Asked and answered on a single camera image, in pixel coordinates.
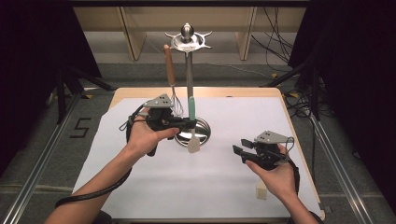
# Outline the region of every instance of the human hand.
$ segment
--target human hand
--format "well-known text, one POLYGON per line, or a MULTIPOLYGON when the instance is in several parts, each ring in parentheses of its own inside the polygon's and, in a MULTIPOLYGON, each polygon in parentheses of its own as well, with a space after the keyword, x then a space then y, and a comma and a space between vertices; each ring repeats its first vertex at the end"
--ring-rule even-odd
MULTIPOLYGON (((148 108, 144 108, 142 112, 149 112, 148 108)), ((163 131, 154 132, 150 129, 144 120, 143 116, 136 116, 134 118, 134 126, 132 127, 131 135, 127 143, 128 150, 133 150, 143 157, 148 154, 154 147, 163 140, 164 138, 169 138, 175 136, 179 132, 179 128, 170 128, 163 131)))
MULTIPOLYGON (((285 147, 280 144, 277 146, 280 153, 286 154, 285 147)), ((262 179, 268 190, 277 198, 282 199, 297 194, 294 183, 294 172, 290 164, 281 163, 271 171, 262 169, 253 161, 246 161, 246 165, 262 179)))

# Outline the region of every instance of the whisk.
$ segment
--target whisk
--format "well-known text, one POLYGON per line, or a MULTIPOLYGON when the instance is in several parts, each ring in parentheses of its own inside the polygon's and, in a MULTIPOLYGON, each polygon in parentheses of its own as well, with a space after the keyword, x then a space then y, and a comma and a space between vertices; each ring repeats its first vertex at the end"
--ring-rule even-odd
POLYGON ((176 117, 183 117, 184 110, 183 110, 183 105, 181 104, 180 100, 176 96, 175 92, 175 74, 174 74, 174 66, 172 62, 172 55, 171 55, 171 49, 169 48, 168 45, 163 46, 163 51, 165 52, 165 63, 166 63, 166 75, 168 77, 168 83, 169 86, 172 87, 172 110, 173 113, 176 117))

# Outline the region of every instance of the white table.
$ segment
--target white table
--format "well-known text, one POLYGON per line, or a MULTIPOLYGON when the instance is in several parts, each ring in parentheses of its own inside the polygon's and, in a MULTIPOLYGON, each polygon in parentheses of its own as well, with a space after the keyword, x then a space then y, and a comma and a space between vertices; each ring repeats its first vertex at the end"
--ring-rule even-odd
MULTIPOLYGON (((103 115, 75 189, 91 179, 125 145, 119 127, 140 105, 170 88, 118 89, 103 115)), ((187 91, 177 95, 187 111, 187 91)), ((275 88, 194 88, 196 116, 212 130, 207 143, 190 154, 174 140, 163 140, 154 157, 140 160, 125 183, 111 193, 103 210, 118 221, 137 222, 276 222, 290 215, 268 192, 256 198, 259 178, 233 153, 240 139, 253 141, 265 130, 293 136, 290 157, 300 168, 299 197, 324 218, 282 96, 275 88)))

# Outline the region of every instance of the black curtain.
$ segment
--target black curtain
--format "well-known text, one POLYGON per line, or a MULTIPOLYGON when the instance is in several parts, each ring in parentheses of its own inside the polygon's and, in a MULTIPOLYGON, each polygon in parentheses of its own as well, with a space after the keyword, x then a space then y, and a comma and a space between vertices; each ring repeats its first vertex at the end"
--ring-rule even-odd
POLYGON ((101 75, 68 5, 0 1, 0 31, 1 175, 45 109, 59 70, 101 75))
MULTIPOLYGON (((317 67, 335 115, 396 214, 396 13, 384 1, 346 0, 342 7, 338 35, 324 46, 317 67)), ((311 27, 322 19, 320 13, 304 17, 298 35, 308 38, 299 39, 293 53, 302 58, 292 63, 304 60, 311 27)))

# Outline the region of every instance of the vertical metal rod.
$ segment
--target vertical metal rod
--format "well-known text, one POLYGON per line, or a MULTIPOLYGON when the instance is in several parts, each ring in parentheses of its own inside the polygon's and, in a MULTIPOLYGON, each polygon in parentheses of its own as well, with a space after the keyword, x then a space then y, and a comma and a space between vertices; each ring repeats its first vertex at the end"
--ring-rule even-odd
POLYGON ((190 98, 194 95, 193 93, 193 81, 192 81, 192 52, 186 53, 186 78, 187 78, 187 96, 190 98))

